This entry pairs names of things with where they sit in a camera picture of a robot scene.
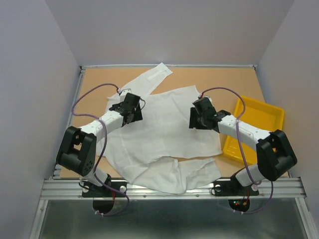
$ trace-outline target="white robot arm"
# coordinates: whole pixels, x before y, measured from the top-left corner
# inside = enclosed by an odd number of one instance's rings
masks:
[[[203,97],[193,102],[190,110],[189,128],[212,129],[218,133],[237,138],[237,119],[227,111],[216,112],[211,100]],[[264,179],[277,180],[296,163],[291,145],[281,130],[270,132],[252,125],[239,122],[241,141],[257,153],[257,164],[249,166],[253,181]],[[249,173],[244,168],[231,177],[232,188],[246,187],[252,184]]]
[[[107,134],[123,127],[128,123],[142,120],[140,97],[131,94],[131,90],[123,90],[120,94],[120,102],[112,105],[109,110],[100,117],[107,128]],[[104,130],[99,120],[75,128],[69,127],[64,134],[56,162],[69,170],[72,170],[90,183],[102,186],[94,176],[96,157],[96,143],[105,137]],[[105,182],[108,174],[100,170],[95,171],[98,178]]]

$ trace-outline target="tan work surface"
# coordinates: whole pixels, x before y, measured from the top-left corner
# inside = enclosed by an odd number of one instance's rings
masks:
[[[89,91],[93,87],[102,83],[114,83],[119,87],[124,86],[141,73],[150,68],[96,68],[86,69],[79,96]],[[196,85],[197,90],[202,92],[211,87],[228,87],[243,96],[248,96],[264,102],[264,97],[260,89],[257,76],[253,68],[170,68],[173,73],[152,92],[152,94],[163,93],[173,89]],[[76,107],[76,113],[89,113],[101,116],[105,112],[107,97],[116,93],[116,89],[111,86],[96,89],[87,95]],[[226,110],[234,112],[237,97],[225,90],[213,90],[207,94],[212,98],[217,111]],[[74,117],[72,125],[80,127],[90,123],[93,119],[89,117]],[[221,146],[223,148],[226,136],[220,135]],[[231,176],[244,165],[231,159],[218,155],[214,157],[220,173],[224,177]],[[114,177],[121,177],[102,158],[99,168]],[[79,175],[62,168],[61,178],[78,178]]]

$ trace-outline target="yellow plastic bin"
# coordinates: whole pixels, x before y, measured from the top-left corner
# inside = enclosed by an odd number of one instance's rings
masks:
[[[244,99],[244,102],[246,104],[246,111],[240,118],[241,121],[269,131],[275,131],[277,129],[283,128],[285,115],[284,109],[254,100],[249,97],[243,96],[242,98]],[[242,111],[243,103],[240,99],[238,99],[234,116],[238,117]],[[256,152],[244,143],[242,144],[247,163],[249,165],[257,163]],[[235,161],[243,162],[238,141],[233,137],[227,136],[223,148],[223,153],[228,158],[231,158]]]

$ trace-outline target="white wall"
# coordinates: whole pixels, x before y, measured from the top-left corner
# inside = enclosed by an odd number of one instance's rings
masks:
[[[293,0],[46,0],[80,65],[256,64]]]
[[[0,238],[28,238],[78,65],[44,0],[0,7]]]
[[[319,1],[296,0],[257,67],[267,102],[286,111],[307,204],[319,229]]]

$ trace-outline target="screw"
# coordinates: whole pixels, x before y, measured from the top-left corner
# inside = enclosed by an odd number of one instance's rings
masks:
[[[251,189],[254,191],[254,192],[257,192],[258,191],[258,186],[256,184],[253,184],[251,185]]]
[[[125,187],[125,186],[121,186],[121,187],[120,187],[120,192],[121,192],[121,193],[126,192],[126,187]]]
[[[219,184],[217,184],[214,189],[216,192],[221,192],[221,186]]]

